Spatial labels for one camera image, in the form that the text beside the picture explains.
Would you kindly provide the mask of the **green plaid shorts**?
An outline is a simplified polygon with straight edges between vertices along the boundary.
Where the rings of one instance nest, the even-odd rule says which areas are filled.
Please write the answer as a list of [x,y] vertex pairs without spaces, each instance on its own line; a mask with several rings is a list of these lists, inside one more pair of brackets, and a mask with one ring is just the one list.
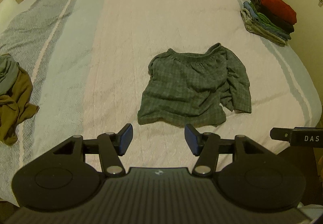
[[225,109],[252,112],[246,67],[220,43],[205,53],[168,49],[151,60],[148,73],[137,113],[141,125],[218,126],[226,121]]

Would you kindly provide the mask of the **dark folded garment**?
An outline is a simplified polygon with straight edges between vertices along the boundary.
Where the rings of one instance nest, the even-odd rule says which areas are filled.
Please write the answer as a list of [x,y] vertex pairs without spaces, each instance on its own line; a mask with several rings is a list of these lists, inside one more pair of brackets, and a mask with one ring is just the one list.
[[277,27],[283,29],[286,33],[293,33],[295,31],[294,26],[280,17],[271,13],[268,9],[266,9],[262,4],[261,0],[250,0],[255,7],[255,10],[258,13],[262,13],[265,15],[272,24],[275,24]]

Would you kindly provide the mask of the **olive brown garment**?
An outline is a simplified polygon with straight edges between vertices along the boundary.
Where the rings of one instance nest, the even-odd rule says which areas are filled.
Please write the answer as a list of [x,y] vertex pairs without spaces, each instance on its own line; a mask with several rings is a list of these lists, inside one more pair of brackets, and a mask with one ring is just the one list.
[[18,140],[16,127],[38,112],[39,106],[29,102],[32,91],[29,74],[19,65],[15,83],[1,96],[1,142],[5,145],[15,144]]

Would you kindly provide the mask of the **green folded garment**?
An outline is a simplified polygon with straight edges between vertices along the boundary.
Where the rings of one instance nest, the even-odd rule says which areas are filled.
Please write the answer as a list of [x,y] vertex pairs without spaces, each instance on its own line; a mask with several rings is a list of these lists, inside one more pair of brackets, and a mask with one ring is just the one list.
[[288,41],[291,40],[291,36],[289,33],[285,32],[283,29],[281,29],[280,27],[276,26],[275,24],[273,24],[269,18],[267,18],[263,13],[259,13],[256,9],[253,9],[254,13],[256,14],[257,18],[258,18],[258,22],[260,23],[260,25],[272,32],[273,34],[275,34],[276,36]]

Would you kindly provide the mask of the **grey-blue garment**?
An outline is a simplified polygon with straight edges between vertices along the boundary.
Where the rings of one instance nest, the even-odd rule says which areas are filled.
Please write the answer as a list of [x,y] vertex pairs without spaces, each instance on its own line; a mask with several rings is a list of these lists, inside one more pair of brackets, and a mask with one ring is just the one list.
[[19,65],[9,54],[1,55],[1,96],[6,94],[15,83]]

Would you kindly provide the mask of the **red knit sweater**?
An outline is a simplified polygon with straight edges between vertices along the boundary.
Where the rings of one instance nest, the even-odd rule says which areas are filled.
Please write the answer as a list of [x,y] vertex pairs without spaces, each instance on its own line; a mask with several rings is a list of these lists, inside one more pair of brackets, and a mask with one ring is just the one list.
[[297,14],[292,7],[283,0],[260,0],[261,5],[273,15],[285,22],[294,25],[297,23]]

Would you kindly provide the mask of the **blue folded garment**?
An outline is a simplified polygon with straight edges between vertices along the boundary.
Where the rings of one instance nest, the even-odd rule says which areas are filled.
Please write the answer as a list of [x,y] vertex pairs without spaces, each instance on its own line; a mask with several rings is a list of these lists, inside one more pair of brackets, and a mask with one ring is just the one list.
[[243,2],[244,8],[246,10],[248,10],[248,12],[250,13],[251,17],[256,20],[259,21],[259,16],[256,13],[255,9],[251,6],[251,4],[249,2]]

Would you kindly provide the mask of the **cream padded headboard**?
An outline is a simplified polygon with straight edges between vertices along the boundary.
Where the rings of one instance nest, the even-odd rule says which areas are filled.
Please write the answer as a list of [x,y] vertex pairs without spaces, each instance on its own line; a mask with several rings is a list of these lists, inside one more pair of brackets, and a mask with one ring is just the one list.
[[0,4],[0,29],[3,32],[14,18],[19,7],[16,0],[3,0]]

